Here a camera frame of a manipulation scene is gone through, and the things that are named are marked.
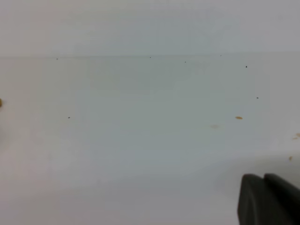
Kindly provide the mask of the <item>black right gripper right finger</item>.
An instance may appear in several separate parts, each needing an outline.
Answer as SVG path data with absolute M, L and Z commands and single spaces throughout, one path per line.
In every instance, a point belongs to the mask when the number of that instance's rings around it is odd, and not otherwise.
M 264 180 L 275 194 L 294 225 L 300 224 L 300 189 L 276 174 L 267 173 Z

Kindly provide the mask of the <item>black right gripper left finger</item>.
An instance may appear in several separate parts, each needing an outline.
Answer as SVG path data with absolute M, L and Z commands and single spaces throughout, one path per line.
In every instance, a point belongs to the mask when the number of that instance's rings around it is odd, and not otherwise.
M 245 174 L 237 208 L 240 225 L 283 225 L 285 212 L 263 178 Z

